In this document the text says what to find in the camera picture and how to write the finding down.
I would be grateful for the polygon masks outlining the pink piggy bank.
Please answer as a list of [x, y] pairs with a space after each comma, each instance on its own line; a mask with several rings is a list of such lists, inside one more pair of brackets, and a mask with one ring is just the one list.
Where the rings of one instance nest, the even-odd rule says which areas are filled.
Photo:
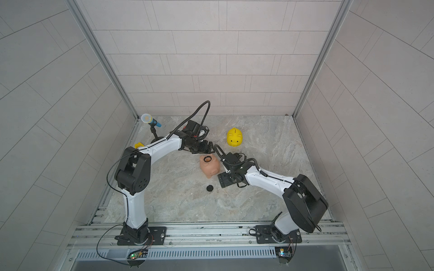
[[213, 155], [200, 156], [200, 168], [207, 178], [220, 173], [220, 161]]

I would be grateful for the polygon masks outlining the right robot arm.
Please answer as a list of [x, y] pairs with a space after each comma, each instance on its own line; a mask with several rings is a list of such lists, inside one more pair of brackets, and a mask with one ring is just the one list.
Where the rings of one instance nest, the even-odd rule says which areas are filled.
[[223, 153], [218, 157], [226, 169], [225, 173], [218, 175], [223, 187], [232, 184], [239, 188], [242, 184], [256, 186], [284, 201], [287, 211], [278, 214], [264, 232], [257, 230], [258, 236], [285, 243], [290, 233], [300, 229], [307, 233], [322, 231], [319, 222], [328, 210], [328, 202], [307, 176], [278, 175], [262, 169], [254, 158], [241, 160], [239, 153]]

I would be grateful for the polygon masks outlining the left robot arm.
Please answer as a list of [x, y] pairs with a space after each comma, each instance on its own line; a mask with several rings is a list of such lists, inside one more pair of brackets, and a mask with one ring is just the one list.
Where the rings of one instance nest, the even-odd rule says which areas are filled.
[[115, 180], [125, 196], [126, 218], [121, 233], [115, 237], [117, 245], [143, 245], [151, 237], [145, 212], [144, 190], [150, 183], [151, 166], [173, 151], [187, 150], [192, 154], [211, 154], [211, 141], [199, 140], [184, 132], [162, 137], [144, 147], [128, 147], [115, 171]]

